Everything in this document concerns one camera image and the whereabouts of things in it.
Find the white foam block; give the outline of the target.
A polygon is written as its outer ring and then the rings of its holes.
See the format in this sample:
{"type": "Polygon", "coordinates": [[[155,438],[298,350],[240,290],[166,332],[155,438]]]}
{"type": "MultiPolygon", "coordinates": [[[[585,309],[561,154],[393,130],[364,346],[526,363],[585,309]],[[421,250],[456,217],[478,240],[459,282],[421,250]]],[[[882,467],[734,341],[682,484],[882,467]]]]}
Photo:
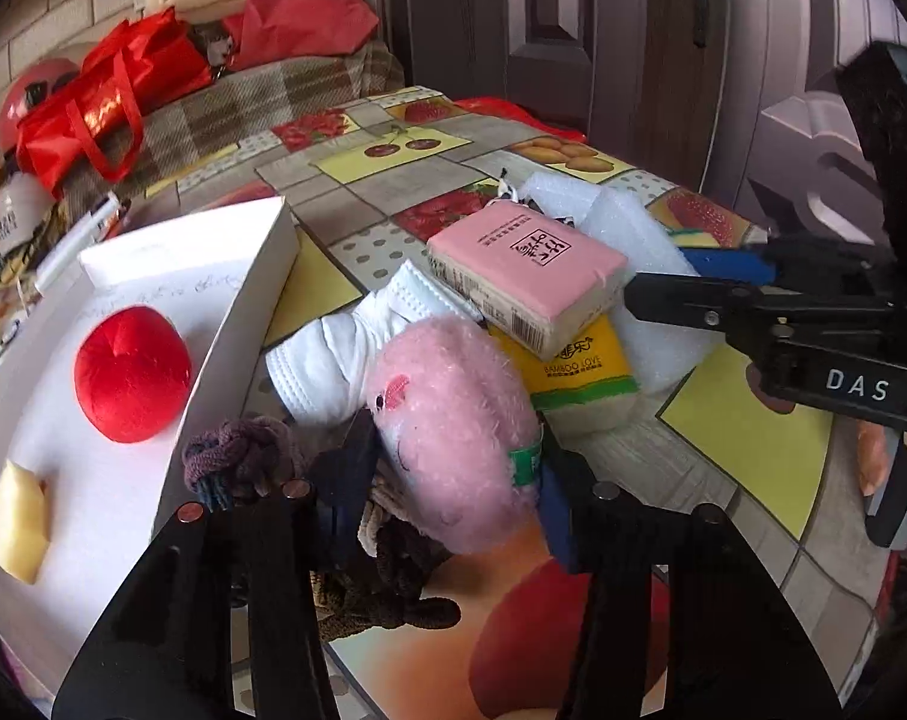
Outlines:
{"type": "MultiPolygon", "coordinates": [[[[636,282],[639,273],[696,276],[665,227],[648,215],[632,192],[547,172],[535,172],[518,190],[547,211],[572,216],[577,231],[621,252],[627,259],[627,286],[636,282]]],[[[634,379],[646,394],[675,387],[723,343],[722,335],[710,330],[637,320],[622,299],[609,310],[609,318],[634,379]]]]}

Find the pink tissue pack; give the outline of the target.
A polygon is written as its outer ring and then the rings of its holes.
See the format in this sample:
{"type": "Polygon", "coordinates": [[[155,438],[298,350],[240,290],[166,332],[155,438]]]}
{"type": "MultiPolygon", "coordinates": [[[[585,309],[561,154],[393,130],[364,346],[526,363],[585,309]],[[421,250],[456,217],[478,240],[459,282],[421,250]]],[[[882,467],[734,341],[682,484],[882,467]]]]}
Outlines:
{"type": "Polygon", "coordinates": [[[508,200],[433,234],[427,256],[437,278],[541,361],[606,314],[627,281],[621,252],[508,200]]]}

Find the purple blue knitted scrunchie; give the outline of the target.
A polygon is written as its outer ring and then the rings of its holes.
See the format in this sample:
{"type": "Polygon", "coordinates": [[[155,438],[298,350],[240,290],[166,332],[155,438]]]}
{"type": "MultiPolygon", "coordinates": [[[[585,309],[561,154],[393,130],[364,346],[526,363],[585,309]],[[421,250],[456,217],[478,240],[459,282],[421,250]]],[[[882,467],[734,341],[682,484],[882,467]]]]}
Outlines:
{"type": "Polygon", "coordinates": [[[230,511],[305,478],[310,459],[294,431],[270,416],[227,419],[181,450],[183,481],[209,511],[230,511]]]}

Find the red plush ball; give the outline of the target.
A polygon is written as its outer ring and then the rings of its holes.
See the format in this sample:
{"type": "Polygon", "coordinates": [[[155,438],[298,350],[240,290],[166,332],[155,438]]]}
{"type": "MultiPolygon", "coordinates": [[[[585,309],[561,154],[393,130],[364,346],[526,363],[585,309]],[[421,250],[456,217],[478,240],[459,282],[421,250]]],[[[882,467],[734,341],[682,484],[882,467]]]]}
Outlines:
{"type": "Polygon", "coordinates": [[[74,392],[83,416],[107,439],[152,439],[185,408],[190,353],[173,323],[147,305],[100,322],[74,359],[74,392]]]}

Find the pink fluffy plush toy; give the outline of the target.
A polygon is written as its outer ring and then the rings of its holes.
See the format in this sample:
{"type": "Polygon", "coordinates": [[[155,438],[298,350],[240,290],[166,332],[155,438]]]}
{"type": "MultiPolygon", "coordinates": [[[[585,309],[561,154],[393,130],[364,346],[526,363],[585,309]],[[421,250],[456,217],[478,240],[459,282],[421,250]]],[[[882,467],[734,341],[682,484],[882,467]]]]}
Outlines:
{"type": "Polygon", "coordinates": [[[364,398],[424,535],[482,553],[535,511],[543,427],[513,362],[477,323],[412,323],[378,351],[364,398]]]}

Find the black white patterned cloth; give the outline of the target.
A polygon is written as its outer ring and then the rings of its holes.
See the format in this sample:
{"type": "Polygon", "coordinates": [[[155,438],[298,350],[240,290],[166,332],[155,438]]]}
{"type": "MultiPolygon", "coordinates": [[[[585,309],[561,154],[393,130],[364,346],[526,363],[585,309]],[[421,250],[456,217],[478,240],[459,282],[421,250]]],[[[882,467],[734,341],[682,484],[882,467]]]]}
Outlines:
{"type": "Polygon", "coordinates": [[[496,179],[496,193],[494,193],[494,200],[499,200],[499,202],[512,202],[515,205],[522,205],[528,210],[536,211],[543,216],[549,216],[549,218],[554,218],[554,220],[559,221],[565,226],[574,227],[575,221],[572,216],[569,215],[559,215],[559,213],[552,213],[552,211],[547,211],[541,203],[536,202],[531,195],[528,193],[522,193],[518,190],[515,185],[511,184],[507,180],[507,171],[502,171],[501,175],[496,179]]]}

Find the fruit pattern tablecloth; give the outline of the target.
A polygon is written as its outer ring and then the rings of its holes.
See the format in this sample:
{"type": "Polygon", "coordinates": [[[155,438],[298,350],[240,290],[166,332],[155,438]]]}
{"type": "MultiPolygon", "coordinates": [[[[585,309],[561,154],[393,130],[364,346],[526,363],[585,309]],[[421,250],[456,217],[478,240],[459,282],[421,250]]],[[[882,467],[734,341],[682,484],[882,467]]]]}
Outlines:
{"type": "MultiPolygon", "coordinates": [[[[526,179],[533,164],[518,145],[529,137],[520,122],[479,114],[451,114],[440,130],[460,146],[401,167],[394,176],[338,184],[318,161],[341,149],[390,132],[416,89],[346,103],[348,130],[304,148],[276,137],[276,119],[255,103],[229,112],[215,89],[206,89],[152,115],[147,158],[157,166],[167,211],[196,210],[217,187],[259,179],[286,195],[309,241],[330,262],[333,286],[375,288],[398,265],[424,257],[412,218],[427,205],[463,210],[468,188],[497,174],[526,179]]],[[[862,518],[854,468],[855,429],[849,421],[812,410],[790,418],[808,434],[815,455],[792,455],[797,499],[784,486],[733,457],[724,439],[720,401],[746,395],[743,366],[719,351],[693,385],[677,394],[629,395],[593,405],[552,411],[562,444],[579,450],[605,478],[650,504],[688,511],[706,500],[727,507],[744,538],[808,632],[840,695],[851,695],[878,635],[878,598],[885,551],[870,543],[862,518]]],[[[451,564],[451,577],[473,575],[484,583],[468,598],[453,634],[369,632],[344,640],[330,655],[337,708],[348,718],[419,718],[424,706],[405,690],[416,674],[416,656],[463,656],[479,624],[505,590],[535,569],[546,554],[533,539],[520,539],[497,556],[451,564]]]]}

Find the pale yellow sponge piece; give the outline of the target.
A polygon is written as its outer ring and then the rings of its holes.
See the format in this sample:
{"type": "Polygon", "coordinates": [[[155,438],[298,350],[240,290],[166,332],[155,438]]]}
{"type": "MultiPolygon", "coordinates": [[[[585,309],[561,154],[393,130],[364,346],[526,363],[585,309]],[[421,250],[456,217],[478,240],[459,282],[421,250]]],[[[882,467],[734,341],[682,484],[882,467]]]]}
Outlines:
{"type": "Polygon", "coordinates": [[[49,505],[37,475],[6,460],[0,474],[0,567],[26,585],[37,582],[49,548],[49,505]]]}

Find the red plastic bag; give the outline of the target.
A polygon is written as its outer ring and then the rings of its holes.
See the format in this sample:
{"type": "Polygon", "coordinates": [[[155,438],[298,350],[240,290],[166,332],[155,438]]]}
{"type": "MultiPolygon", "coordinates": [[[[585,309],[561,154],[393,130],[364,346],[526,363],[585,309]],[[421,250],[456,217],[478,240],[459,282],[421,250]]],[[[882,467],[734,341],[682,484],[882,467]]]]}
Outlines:
{"type": "Polygon", "coordinates": [[[535,115],[529,114],[528,110],[523,109],[523,107],[518,106],[518,104],[507,101],[507,99],[494,98],[494,96],[456,99],[455,106],[466,110],[466,112],[473,112],[473,114],[489,115],[489,117],[499,117],[499,119],[507,119],[508,121],[522,122],[522,124],[540,130],[540,132],[549,133],[552,137],[564,138],[564,140],[569,140],[569,142],[586,142],[585,135],[580,133],[579,130],[558,127],[557,125],[540,121],[540,119],[536,119],[535,115]]]}

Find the white cardboard tray box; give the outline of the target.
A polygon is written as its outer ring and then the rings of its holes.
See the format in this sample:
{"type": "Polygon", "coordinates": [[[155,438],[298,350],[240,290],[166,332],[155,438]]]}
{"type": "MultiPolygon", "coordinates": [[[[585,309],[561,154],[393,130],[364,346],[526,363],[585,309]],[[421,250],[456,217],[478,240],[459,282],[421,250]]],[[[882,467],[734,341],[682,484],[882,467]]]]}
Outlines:
{"type": "Polygon", "coordinates": [[[0,477],[37,478],[48,546],[0,566],[0,639],[43,692],[188,496],[181,450],[238,416],[298,252],[291,210],[253,200],[85,249],[0,367],[0,477]]]}

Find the white rectangular device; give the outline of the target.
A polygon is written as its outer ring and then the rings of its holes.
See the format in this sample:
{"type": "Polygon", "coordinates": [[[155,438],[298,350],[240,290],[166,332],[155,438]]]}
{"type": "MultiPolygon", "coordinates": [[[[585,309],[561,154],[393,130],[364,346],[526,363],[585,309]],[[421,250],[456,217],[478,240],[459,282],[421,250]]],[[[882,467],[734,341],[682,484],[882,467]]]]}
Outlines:
{"type": "Polygon", "coordinates": [[[121,200],[115,192],[106,193],[92,210],[83,213],[79,221],[66,232],[51,249],[46,259],[38,265],[33,288],[40,296],[48,293],[48,289],[71,263],[77,255],[90,245],[105,241],[113,229],[122,222],[122,218],[129,211],[131,202],[121,200]]]}

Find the white helmet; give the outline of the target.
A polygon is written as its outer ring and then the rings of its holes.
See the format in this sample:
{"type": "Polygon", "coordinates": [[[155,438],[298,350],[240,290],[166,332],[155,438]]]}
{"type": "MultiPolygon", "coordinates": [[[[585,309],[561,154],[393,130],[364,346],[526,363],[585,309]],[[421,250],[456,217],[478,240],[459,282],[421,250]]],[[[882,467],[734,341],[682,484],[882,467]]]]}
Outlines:
{"type": "Polygon", "coordinates": [[[5,257],[31,241],[53,206],[53,195],[37,177],[25,172],[10,176],[0,187],[0,254],[5,257]]]}

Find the dark red fabric bag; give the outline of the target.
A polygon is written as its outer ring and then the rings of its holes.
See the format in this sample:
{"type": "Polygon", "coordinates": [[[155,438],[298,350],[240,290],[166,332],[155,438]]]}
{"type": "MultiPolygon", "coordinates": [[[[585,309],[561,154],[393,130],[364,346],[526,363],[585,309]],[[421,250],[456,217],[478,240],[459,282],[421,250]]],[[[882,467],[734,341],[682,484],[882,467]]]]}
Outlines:
{"type": "Polygon", "coordinates": [[[234,50],[233,71],[294,57],[354,54],[375,34],[378,18],[366,0],[245,0],[222,20],[234,50]]]}

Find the plaid covered bench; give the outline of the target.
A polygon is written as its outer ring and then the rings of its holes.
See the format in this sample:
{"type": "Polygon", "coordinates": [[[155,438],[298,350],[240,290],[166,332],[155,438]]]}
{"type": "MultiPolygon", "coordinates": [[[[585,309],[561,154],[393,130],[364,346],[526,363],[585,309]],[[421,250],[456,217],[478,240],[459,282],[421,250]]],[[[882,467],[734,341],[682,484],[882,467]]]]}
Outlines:
{"type": "Polygon", "coordinates": [[[241,138],[404,82],[400,60],[380,41],[348,57],[297,57],[229,73],[145,117],[144,142],[118,193],[136,195],[241,138]]]}

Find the red helmet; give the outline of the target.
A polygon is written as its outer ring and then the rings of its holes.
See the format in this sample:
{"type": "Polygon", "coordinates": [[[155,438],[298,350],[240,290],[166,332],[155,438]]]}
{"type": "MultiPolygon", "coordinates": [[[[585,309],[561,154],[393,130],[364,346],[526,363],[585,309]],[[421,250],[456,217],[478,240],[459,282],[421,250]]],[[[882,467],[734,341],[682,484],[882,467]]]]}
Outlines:
{"type": "Polygon", "coordinates": [[[9,154],[17,146],[19,122],[30,110],[79,75],[80,68],[72,60],[51,57],[30,65],[17,76],[0,109],[0,147],[9,154]]]}

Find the shiny red tote bag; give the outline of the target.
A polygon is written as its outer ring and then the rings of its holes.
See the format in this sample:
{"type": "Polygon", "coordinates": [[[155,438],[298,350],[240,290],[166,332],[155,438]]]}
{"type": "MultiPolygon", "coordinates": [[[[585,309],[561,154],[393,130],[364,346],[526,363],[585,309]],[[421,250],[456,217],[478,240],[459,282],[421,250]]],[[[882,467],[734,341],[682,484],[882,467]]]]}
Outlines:
{"type": "Polygon", "coordinates": [[[173,10],[121,21],[83,59],[79,75],[17,125],[17,166],[55,197],[80,160],[116,184],[139,158],[145,117],[211,83],[191,26],[173,10]]]}

